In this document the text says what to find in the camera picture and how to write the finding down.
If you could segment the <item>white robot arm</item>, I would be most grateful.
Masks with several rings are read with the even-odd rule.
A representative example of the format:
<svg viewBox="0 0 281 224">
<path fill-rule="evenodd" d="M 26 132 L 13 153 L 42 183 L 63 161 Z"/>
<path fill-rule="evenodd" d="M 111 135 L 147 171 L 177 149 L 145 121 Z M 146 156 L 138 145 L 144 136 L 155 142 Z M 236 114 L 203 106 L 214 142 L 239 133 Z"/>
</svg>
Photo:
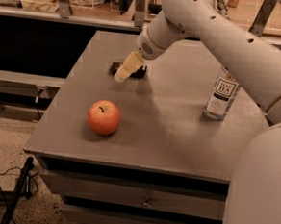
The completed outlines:
<svg viewBox="0 0 281 224">
<path fill-rule="evenodd" d="M 271 121 L 248 142 L 230 179 L 223 224 L 281 224 L 281 50 L 227 20 L 211 0 L 162 0 L 160 13 L 137 38 L 139 59 L 127 58 L 121 82 L 144 61 L 195 35 Z"/>
</svg>

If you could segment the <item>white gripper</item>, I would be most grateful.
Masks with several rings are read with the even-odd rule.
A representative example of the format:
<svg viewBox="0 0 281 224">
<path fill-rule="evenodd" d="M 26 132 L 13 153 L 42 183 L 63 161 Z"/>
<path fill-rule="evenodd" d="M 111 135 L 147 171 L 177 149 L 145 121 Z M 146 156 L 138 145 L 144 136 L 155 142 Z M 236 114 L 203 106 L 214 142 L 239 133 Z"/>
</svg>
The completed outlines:
<svg viewBox="0 0 281 224">
<path fill-rule="evenodd" d="M 137 37 L 139 52 L 134 51 L 125 59 L 114 78 L 118 83 L 123 82 L 144 65 L 144 59 L 154 60 L 159 58 L 176 41 L 191 35 L 185 29 L 171 23 L 163 12 L 159 12 Z"/>
</svg>

